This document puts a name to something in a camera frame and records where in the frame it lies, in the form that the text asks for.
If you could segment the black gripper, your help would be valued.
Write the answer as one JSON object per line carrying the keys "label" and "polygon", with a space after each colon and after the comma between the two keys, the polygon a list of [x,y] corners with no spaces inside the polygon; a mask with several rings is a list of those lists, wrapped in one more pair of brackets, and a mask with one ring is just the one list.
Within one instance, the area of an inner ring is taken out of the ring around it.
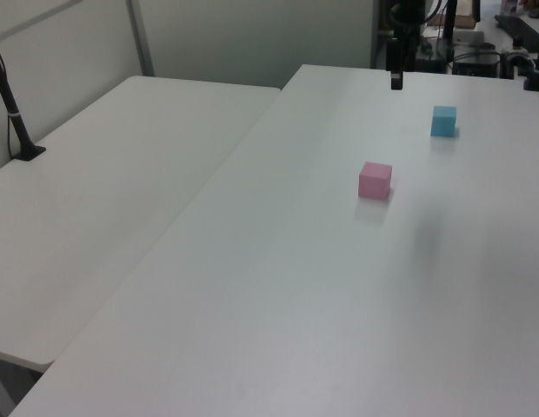
{"label": "black gripper", "polygon": [[403,88],[403,43],[396,37],[386,42],[386,70],[390,72],[391,89],[401,90]]}

